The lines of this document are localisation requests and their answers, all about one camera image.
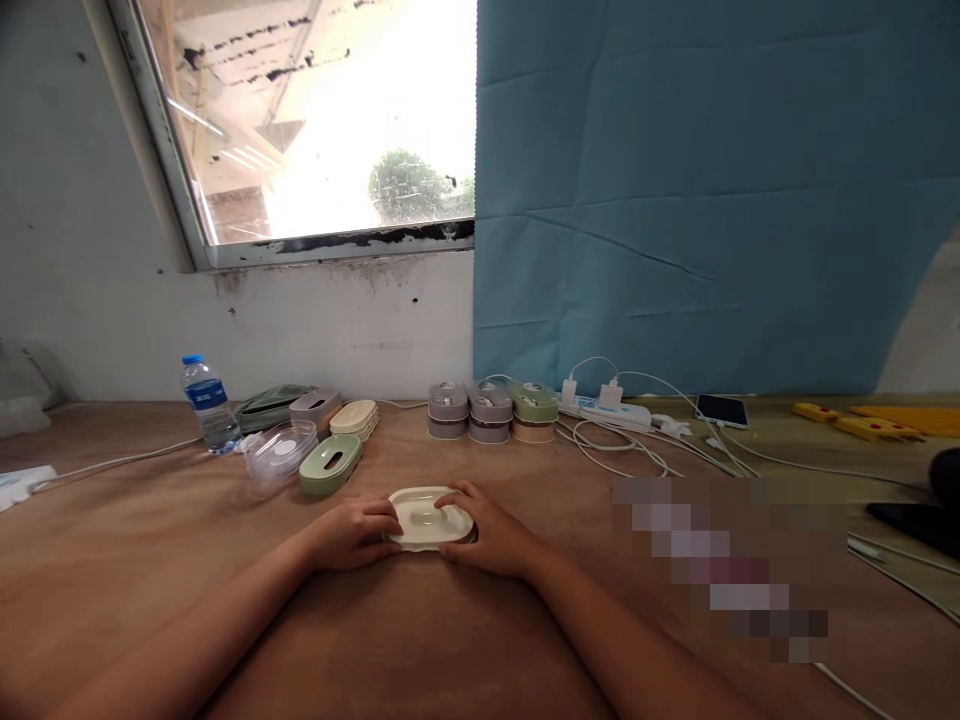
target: tree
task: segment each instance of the tree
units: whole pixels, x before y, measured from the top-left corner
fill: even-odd
[[[451,215],[453,217],[473,217],[476,214],[476,189],[473,176],[460,182],[460,194],[454,198]]]
[[[391,150],[370,172],[368,192],[384,225],[407,225],[444,215],[449,181],[418,155]]]

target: person's left hand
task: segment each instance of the person's left hand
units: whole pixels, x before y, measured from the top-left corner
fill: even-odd
[[[317,570],[353,570],[400,552],[382,534],[402,535],[397,511],[386,497],[351,498],[328,510],[300,535]]]

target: window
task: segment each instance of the window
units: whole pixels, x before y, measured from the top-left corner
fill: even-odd
[[[198,269],[472,245],[477,0],[107,0]]]

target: power strip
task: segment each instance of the power strip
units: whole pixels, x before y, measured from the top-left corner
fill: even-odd
[[[650,411],[640,405],[627,405],[620,403],[615,409],[601,408],[597,404],[597,398],[575,395],[574,403],[562,403],[560,412],[567,415],[574,415],[584,420],[597,420],[598,422],[610,423],[624,430],[633,430],[635,432],[649,433],[653,431]]]

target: white cloth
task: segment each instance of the white cloth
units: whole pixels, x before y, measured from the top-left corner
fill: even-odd
[[[57,476],[52,465],[0,473],[0,512],[29,500],[39,488]]]

